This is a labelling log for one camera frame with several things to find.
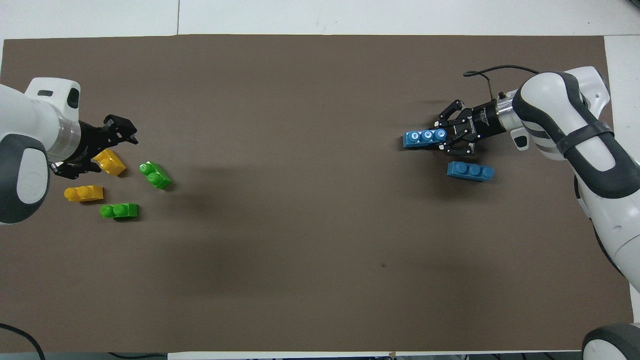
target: yellow lego brick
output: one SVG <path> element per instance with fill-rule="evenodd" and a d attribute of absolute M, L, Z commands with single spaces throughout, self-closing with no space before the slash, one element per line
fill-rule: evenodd
<path fill-rule="evenodd" d="M 102 187 L 98 185 L 79 186 L 77 188 L 67 188 L 65 197 L 69 201 L 94 201 L 104 199 Z"/>
<path fill-rule="evenodd" d="M 93 159 L 98 161 L 100 168 L 109 175 L 118 176 L 121 172 L 124 171 L 124 169 L 127 168 L 126 166 L 124 166 L 122 161 L 118 159 L 118 156 L 116 156 L 116 154 L 114 154 L 113 151 L 109 149 L 104 149 Z"/>

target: building block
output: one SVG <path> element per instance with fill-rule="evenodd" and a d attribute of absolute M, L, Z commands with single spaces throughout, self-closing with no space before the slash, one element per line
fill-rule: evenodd
<path fill-rule="evenodd" d="M 138 205 L 124 204 L 103 205 L 100 208 L 102 218 L 135 218 L 138 217 Z"/>
<path fill-rule="evenodd" d="M 98 161 L 100 168 L 109 175 L 118 176 L 127 168 L 126 166 L 124 166 L 122 161 L 120 161 L 118 156 L 116 156 L 116 154 L 114 154 L 113 151 L 109 149 L 104 149 L 93 159 Z"/>
<path fill-rule="evenodd" d="M 104 199 L 102 187 L 98 185 L 78 186 L 67 188 L 65 197 L 69 201 L 84 202 Z"/>
<path fill-rule="evenodd" d="M 162 168 L 151 161 L 140 165 L 140 172 L 147 177 L 147 181 L 157 189 L 164 189 L 171 184 L 171 179 L 166 175 Z"/>
<path fill-rule="evenodd" d="M 405 149 L 420 149 L 443 143 L 447 139 L 445 129 L 409 131 L 402 137 L 402 145 Z"/>
<path fill-rule="evenodd" d="M 447 175 L 477 181 L 491 180 L 493 168 L 483 165 L 468 164 L 462 161 L 452 161 L 447 165 Z"/>

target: black cable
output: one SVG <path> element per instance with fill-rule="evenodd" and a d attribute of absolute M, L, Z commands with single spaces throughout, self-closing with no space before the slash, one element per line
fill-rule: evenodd
<path fill-rule="evenodd" d="M 528 71 L 528 72 L 532 72 L 533 74 L 539 74 L 540 72 L 537 70 L 533 70 L 530 69 L 528 67 L 524 67 L 524 66 L 519 66 L 519 65 L 498 65 L 498 66 L 494 66 L 494 67 L 490 67 L 488 69 L 484 69 L 484 70 L 480 70 L 480 71 L 465 71 L 462 76 L 464 76 L 465 78 L 468 78 L 470 76 L 476 76 L 476 75 L 480 75 L 483 78 L 486 79 L 486 83 L 489 86 L 489 95 L 491 96 L 491 100 L 495 99 L 495 97 L 493 96 L 493 87 L 491 86 L 491 79 L 489 79 L 489 77 L 487 75 L 485 75 L 485 72 L 490 72 L 490 71 L 494 71 L 494 70 L 498 70 L 498 69 L 518 69 L 518 70 L 524 70 L 524 71 Z"/>
<path fill-rule="evenodd" d="M 38 344 L 38 342 L 36 341 L 36 339 L 33 338 L 33 336 L 29 335 L 26 331 L 22 331 L 22 330 L 18 329 L 17 327 L 13 327 L 13 326 L 7 325 L 5 323 L 0 323 L 0 327 L 2 329 L 15 332 L 16 334 L 25 337 L 27 340 L 29 340 L 29 342 L 33 345 L 33 347 L 36 348 L 36 352 L 38 353 L 38 356 L 40 357 L 40 360 L 45 360 L 44 352 L 42 352 L 42 348 L 40 347 L 40 344 Z"/>
<path fill-rule="evenodd" d="M 484 69 L 484 70 L 480 70 L 480 71 L 466 71 L 464 74 L 462 74 L 462 76 L 465 76 L 466 78 L 469 76 L 476 76 L 476 75 L 481 75 L 484 74 L 485 72 L 489 72 L 489 71 L 494 71 L 494 70 L 498 70 L 498 69 L 518 69 L 518 70 L 524 70 L 524 71 L 528 71 L 531 72 L 533 74 L 539 74 L 540 71 L 534 70 L 534 69 L 530 69 L 528 67 L 524 67 L 524 66 L 520 66 L 520 65 L 498 65 L 498 66 L 494 66 L 494 67 L 490 67 L 488 69 Z"/>
<path fill-rule="evenodd" d="M 115 356 L 119 359 L 146 359 L 148 357 L 166 357 L 166 355 L 160 354 L 160 353 L 145 354 L 145 355 L 138 355 L 138 356 L 124 356 L 124 355 L 118 355 L 114 352 L 110 352 L 109 355 Z"/>

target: green block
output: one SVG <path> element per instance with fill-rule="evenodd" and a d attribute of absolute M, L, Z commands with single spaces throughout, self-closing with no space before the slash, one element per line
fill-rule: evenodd
<path fill-rule="evenodd" d="M 164 189 L 171 184 L 171 179 L 166 175 L 162 168 L 151 161 L 140 165 L 140 172 L 147 177 L 147 181 L 157 189 Z"/>
<path fill-rule="evenodd" d="M 102 218 L 135 218 L 138 217 L 138 204 L 103 205 L 100 208 Z"/>

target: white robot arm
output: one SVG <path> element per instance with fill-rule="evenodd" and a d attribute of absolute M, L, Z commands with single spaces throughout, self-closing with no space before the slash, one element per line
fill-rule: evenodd
<path fill-rule="evenodd" d="M 640 290 L 640 165 L 614 139 L 609 126 L 598 121 L 609 99 L 593 67 L 544 72 L 475 108 L 454 101 L 433 128 L 448 129 L 449 138 L 427 149 L 471 155 L 480 139 L 509 132 L 520 150 L 528 149 L 533 139 L 546 157 L 568 160 L 575 173 L 576 197 L 593 223 L 600 247 Z M 449 120 L 456 111 L 459 115 Z M 461 142 L 467 145 L 452 147 Z M 640 359 L 640 324 L 613 324 L 590 332 L 583 356 Z"/>
<path fill-rule="evenodd" d="M 78 119 L 80 86 L 35 78 L 23 93 L 0 85 L 0 225 L 30 217 L 55 175 L 100 172 L 91 159 L 120 142 L 138 143 L 131 121 L 109 115 L 102 127 Z"/>

